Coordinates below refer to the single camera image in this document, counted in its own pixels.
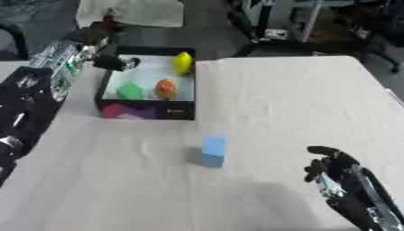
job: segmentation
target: white tablecloth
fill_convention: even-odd
[[[312,144],[351,153],[404,208],[404,109],[352,58],[199,62],[195,122],[99,118],[102,73],[0,189],[0,230],[346,230],[303,181]],[[223,169],[189,163],[209,135],[227,139]]]
[[[109,8],[119,23],[180,27],[184,19],[184,4],[178,0],[80,0],[78,25],[102,21]]]

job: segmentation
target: robotic hand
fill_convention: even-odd
[[[115,27],[93,23],[51,43],[0,83],[0,187],[17,161],[27,155],[50,126],[86,61],[103,69],[135,68],[139,59],[102,55]]]
[[[308,151],[325,155],[305,168],[305,181],[319,186],[329,207],[362,231],[404,230],[404,217],[370,170],[334,148],[310,146]]]

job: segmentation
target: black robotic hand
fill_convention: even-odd
[[[308,152],[322,154],[325,157],[321,160],[313,160],[310,166],[305,168],[308,173],[305,177],[306,182],[311,182],[321,172],[327,173],[332,180],[339,182],[354,164],[360,165],[352,156],[335,148],[309,146]]]
[[[399,208],[370,170],[335,148],[309,146],[308,151],[325,156],[305,168],[305,181],[320,186],[330,208],[363,231],[404,230]]]

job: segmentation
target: toy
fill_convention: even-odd
[[[219,137],[207,137],[202,147],[201,165],[209,168],[221,168],[225,161],[226,140]]]
[[[182,52],[176,58],[174,58],[174,68],[178,75],[188,74],[192,65],[192,57],[186,53]]]
[[[162,79],[155,88],[156,95],[165,100],[173,99],[177,96],[177,88],[169,79]]]
[[[143,100],[143,89],[132,82],[126,82],[116,90],[116,95],[121,99]]]

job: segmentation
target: black box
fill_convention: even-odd
[[[186,76],[175,73],[173,59],[181,52],[193,58],[193,67]],[[196,52],[190,48],[118,47],[116,55],[123,59],[136,57],[141,63],[125,72],[107,71],[96,93],[96,105],[106,118],[143,118],[162,120],[195,120],[196,110]],[[176,83],[178,96],[171,101],[153,98],[153,84],[171,77]],[[119,99],[118,85],[126,81],[144,87],[144,100]]]

